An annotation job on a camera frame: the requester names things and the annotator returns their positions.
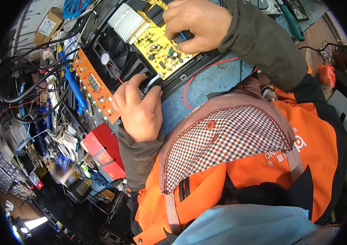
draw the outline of checkered fabric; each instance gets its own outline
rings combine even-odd
[[[261,88],[259,87],[258,80],[251,76],[247,77],[245,80],[239,83],[237,88],[252,92],[253,94],[257,95],[261,100],[265,100],[262,97]]]
[[[178,135],[164,164],[164,193],[182,179],[218,164],[286,150],[278,124],[264,110],[241,105],[217,110]]]

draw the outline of blue plastic basket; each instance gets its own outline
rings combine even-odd
[[[92,0],[65,0],[63,18],[77,18],[91,2]]]

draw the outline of hand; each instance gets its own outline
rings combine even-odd
[[[124,129],[135,143],[156,140],[162,124],[161,86],[152,87],[141,100],[138,86],[145,78],[145,74],[133,76],[112,97],[112,106],[121,115]]]
[[[181,31],[190,30],[194,34],[193,39],[177,45],[177,49],[186,54],[218,48],[232,20],[229,10],[207,0],[173,1],[168,4],[168,10],[162,17],[169,40]]]

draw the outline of green screwdriver handle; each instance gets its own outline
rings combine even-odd
[[[289,12],[289,9],[286,5],[279,6],[281,11],[284,13],[285,18],[287,18],[289,27],[291,28],[292,33],[299,41],[304,41],[304,34],[299,26],[299,23],[296,21],[295,17]]]

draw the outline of screwdriver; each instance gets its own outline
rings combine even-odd
[[[282,0],[276,0],[277,4],[279,5],[281,11],[284,13],[285,18],[287,18],[289,27],[294,34],[294,37],[296,37],[299,41],[304,41],[304,34],[299,26],[299,23],[296,21],[295,17],[291,12],[289,12],[288,7],[283,3]]]

